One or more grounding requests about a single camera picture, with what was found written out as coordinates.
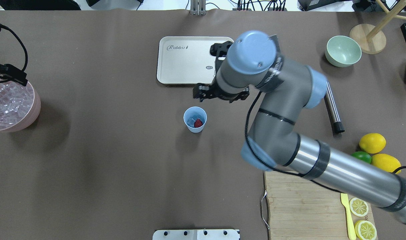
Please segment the wooden cutting board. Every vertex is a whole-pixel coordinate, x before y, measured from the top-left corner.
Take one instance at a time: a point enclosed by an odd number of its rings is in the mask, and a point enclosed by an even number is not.
[[[348,239],[340,193],[278,172],[265,172],[265,187],[271,240]],[[369,213],[365,217],[351,213],[354,224],[358,220],[375,224],[372,208],[368,205]]]

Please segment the halved lemon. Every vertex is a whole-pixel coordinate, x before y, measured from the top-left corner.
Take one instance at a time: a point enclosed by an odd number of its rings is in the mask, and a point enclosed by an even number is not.
[[[369,212],[369,206],[367,202],[355,197],[350,200],[350,210],[357,217],[364,217]]]
[[[377,233],[375,225],[373,225],[373,223],[369,221],[366,220],[357,221],[354,229],[356,230],[357,237],[359,237],[361,240],[376,239]]]

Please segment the yellow lemon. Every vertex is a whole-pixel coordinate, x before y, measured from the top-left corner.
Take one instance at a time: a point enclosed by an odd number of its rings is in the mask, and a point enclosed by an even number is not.
[[[379,153],[372,156],[372,163],[373,166],[379,167],[380,169],[392,173],[398,167],[401,166],[400,162],[397,158],[390,156],[385,153]]]
[[[350,200],[350,210],[357,217],[364,217],[369,212],[369,206],[367,202],[355,197]]]
[[[359,237],[361,240],[375,240],[377,236],[376,228],[373,223],[366,221],[366,220],[360,220],[356,222],[355,228],[356,230],[356,235]]]
[[[384,149],[387,141],[379,133],[369,133],[364,135],[359,142],[360,148],[370,154],[378,153]]]

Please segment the logo on tray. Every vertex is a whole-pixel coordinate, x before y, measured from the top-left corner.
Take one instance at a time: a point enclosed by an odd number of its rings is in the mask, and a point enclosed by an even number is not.
[[[188,49],[188,46],[175,46],[175,45],[169,45],[167,46],[167,51],[172,51],[172,50],[185,50]]]

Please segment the bucket of ice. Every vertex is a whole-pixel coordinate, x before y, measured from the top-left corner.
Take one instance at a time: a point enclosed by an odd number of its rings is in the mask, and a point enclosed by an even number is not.
[[[31,125],[40,114],[41,100],[32,85],[0,83],[0,132],[15,132]]]

